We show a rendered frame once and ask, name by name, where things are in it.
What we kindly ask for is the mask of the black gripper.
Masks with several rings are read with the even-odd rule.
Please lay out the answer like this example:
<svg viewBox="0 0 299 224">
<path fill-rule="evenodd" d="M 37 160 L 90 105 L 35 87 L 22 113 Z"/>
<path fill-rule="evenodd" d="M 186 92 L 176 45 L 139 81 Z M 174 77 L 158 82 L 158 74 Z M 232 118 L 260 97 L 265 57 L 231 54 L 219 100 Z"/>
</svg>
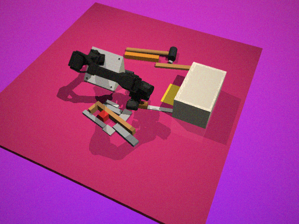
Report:
<svg viewBox="0 0 299 224">
<path fill-rule="evenodd" d="M 130 92 L 129 97 L 131 97 L 131 99 L 129 99 L 129 101 L 127 101 L 126 109 L 137 111 L 139 103 L 140 103 L 140 101 L 137 99 L 137 96 L 140 91 L 137 90 L 136 93 L 132 92 L 132 91 L 129 91 L 129 92 Z"/>
</svg>

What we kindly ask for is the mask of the red cube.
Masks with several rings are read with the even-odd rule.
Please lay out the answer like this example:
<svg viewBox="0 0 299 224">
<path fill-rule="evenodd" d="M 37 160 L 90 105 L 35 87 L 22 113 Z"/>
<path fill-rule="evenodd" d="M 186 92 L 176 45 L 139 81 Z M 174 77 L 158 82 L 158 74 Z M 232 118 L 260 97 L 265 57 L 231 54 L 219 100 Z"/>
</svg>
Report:
<svg viewBox="0 0 299 224">
<path fill-rule="evenodd" d="M 103 122 L 106 122 L 109 119 L 109 114 L 106 111 L 101 111 L 99 114 L 99 119 L 102 120 Z"/>
</svg>

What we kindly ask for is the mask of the orange rod with dark cylindrical end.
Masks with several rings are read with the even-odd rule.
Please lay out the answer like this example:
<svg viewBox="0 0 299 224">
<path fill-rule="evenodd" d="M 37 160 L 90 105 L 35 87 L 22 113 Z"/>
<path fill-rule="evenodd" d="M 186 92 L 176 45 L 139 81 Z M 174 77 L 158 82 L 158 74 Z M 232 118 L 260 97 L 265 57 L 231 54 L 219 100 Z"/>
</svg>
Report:
<svg viewBox="0 0 299 224">
<path fill-rule="evenodd" d="M 150 50 L 150 49 L 136 49 L 136 48 L 127 48 L 127 52 L 134 52 L 134 53 L 144 53 L 144 54 L 153 54 L 153 55 L 162 55 L 168 56 L 168 60 L 175 61 L 177 55 L 177 48 L 171 47 L 170 51 L 159 51 L 159 50 Z"/>
</svg>

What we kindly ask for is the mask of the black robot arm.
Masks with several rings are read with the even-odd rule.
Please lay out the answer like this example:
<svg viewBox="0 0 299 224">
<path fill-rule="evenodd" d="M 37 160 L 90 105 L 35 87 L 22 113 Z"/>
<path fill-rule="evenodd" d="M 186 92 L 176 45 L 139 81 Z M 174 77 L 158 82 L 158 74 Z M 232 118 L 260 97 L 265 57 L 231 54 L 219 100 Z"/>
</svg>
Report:
<svg viewBox="0 0 299 224">
<path fill-rule="evenodd" d="M 90 49 L 88 55 L 80 52 L 73 51 L 71 58 L 69 60 L 68 66 L 70 69 L 76 71 L 77 73 L 88 73 L 90 75 L 97 75 L 99 77 L 117 82 L 123 89 L 135 92 L 138 90 L 137 99 L 143 99 L 148 101 L 154 86 L 149 83 L 142 81 L 142 79 L 133 73 L 117 73 L 98 65 L 104 65 L 105 55 L 98 52 L 98 50 Z M 83 65 L 88 65 L 87 71 L 80 71 Z"/>
</svg>

